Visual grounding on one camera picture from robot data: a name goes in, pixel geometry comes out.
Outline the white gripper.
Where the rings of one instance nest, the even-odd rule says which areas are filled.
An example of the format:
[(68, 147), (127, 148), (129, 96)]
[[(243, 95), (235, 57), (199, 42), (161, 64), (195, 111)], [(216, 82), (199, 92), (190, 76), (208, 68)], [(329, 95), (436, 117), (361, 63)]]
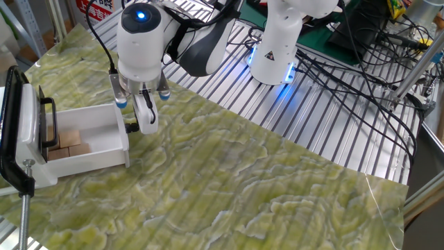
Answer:
[(148, 90), (133, 95), (135, 116), (142, 134), (148, 135), (158, 130), (159, 115), (153, 95)]

